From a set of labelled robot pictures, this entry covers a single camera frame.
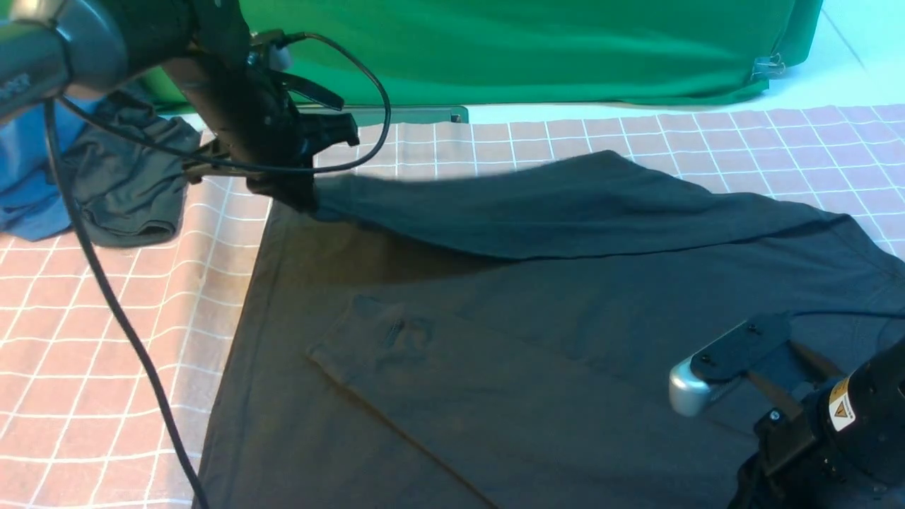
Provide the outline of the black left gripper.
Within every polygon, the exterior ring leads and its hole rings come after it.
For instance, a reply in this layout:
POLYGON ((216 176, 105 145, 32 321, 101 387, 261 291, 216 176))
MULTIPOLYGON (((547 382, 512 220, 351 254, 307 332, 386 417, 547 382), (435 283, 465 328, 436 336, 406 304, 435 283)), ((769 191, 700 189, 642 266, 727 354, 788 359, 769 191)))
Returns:
POLYGON ((306 78, 286 72, 288 36, 272 30, 253 35, 243 66, 229 68, 192 49, 167 62, 164 72, 194 107, 216 144, 204 154, 240 170, 253 194, 299 212, 316 209, 313 159, 337 144, 358 145, 358 125, 343 113, 344 101, 306 78))

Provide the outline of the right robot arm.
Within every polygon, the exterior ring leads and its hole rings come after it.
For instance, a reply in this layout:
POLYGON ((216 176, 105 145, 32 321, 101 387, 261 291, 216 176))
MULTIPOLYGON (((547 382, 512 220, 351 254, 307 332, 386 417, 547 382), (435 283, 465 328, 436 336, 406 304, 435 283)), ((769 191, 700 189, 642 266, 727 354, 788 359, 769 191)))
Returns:
POLYGON ((903 506, 903 344, 848 376, 772 409, 757 453, 737 473, 730 508, 903 506))

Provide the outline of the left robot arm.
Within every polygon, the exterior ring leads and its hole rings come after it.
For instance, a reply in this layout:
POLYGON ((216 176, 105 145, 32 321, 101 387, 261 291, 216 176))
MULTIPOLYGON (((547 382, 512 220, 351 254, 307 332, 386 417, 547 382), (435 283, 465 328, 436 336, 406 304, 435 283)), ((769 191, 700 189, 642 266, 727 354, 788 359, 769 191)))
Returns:
POLYGON ((94 98, 161 67, 216 135, 204 174, 245 177, 254 193, 314 209, 313 159, 359 143, 346 113, 302 113, 236 1, 13 1, 2 27, 2 120, 41 101, 94 98))

